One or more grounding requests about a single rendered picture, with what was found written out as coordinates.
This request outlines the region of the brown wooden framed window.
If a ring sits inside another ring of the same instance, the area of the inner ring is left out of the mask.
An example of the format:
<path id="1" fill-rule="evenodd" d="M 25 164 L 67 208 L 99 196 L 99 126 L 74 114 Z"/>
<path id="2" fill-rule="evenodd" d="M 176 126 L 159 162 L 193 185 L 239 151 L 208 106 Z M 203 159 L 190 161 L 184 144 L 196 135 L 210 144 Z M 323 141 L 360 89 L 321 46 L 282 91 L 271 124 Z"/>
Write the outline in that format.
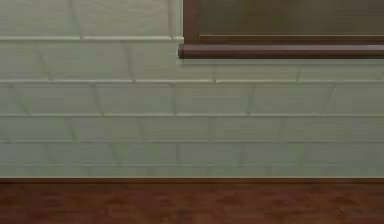
<path id="1" fill-rule="evenodd" d="M 183 0 L 181 59 L 384 59 L 384 0 Z"/>

